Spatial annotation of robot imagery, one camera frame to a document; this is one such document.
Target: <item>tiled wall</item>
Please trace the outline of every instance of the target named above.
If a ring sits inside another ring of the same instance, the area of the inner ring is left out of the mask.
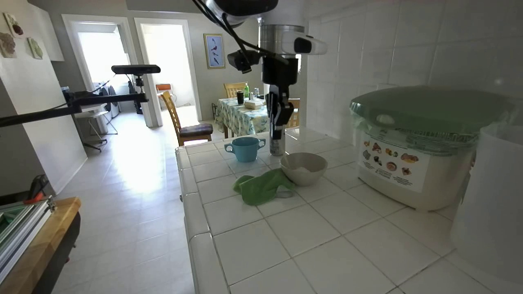
[[[348,139],[349,100],[387,87],[438,85],[523,96],[521,0],[325,5],[310,5],[309,33],[328,42],[328,54],[307,57],[312,129]]]

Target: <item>black bar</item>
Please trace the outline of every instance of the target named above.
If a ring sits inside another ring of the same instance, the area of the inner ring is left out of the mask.
[[[41,119],[50,119],[57,116],[67,116],[67,114],[73,114],[73,109],[57,108],[57,109],[47,109],[47,111],[37,111],[37,113],[6,116],[6,118],[0,118],[0,127],[31,123],[31,121],[41,121]]]
[[[116,101],[147,101],[144,93],[134,95],[108,95],[108,96],[78,96],[73,98],[70,103],[73,106],[86,106],[86,105],[103,105],[103,103],[116,103]]]
[[[81,113],[80,106],[116,103],[116,101],[147,101],[147,98],[144,93],[111,95],[111,96],[94,96],[94,95],[81,96],[81,98],[70,100],[67,108],[55,108],[55,109],[45,109],[37,113],[0,118],[0,127]]]

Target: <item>green cloth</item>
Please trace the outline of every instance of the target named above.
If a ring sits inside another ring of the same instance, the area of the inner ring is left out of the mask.
[[[260,206],[274,198],[279,186],[292,188],[292,181],[281,168],[269,170],[261,176],[245,175],[233,183],[233,191],[242,194],[248,206]]]

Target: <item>doorway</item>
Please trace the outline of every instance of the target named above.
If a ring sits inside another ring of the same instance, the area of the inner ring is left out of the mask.
[[[86,91],[93,91],[103,85],[111,85],[116,95],[129,93],[130,77],[114,75],[111,70],[111,65],[139,64],[127,18],[63,15],[63,23]],[[137,113],[140,113],[139,108],[142,108],[144,121],[148,127],[162,126],[157,101],[137,106],[132,101],[119,105],[124,105],[122,108],[127,111]]]
[[[184,20],[135,18],[135,28],[145,62],[162,69],[160,74],[152,75],[153,85],[168,83],[183,124],[197,123],[201,111],[188,23]]]

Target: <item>printed label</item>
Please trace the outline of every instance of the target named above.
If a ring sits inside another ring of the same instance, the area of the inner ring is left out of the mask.
[[[400,149],[379,142],[367,134],[361,136],[358,165],[376,176],[420,193],[425,185],[430,155],[412,149]]]

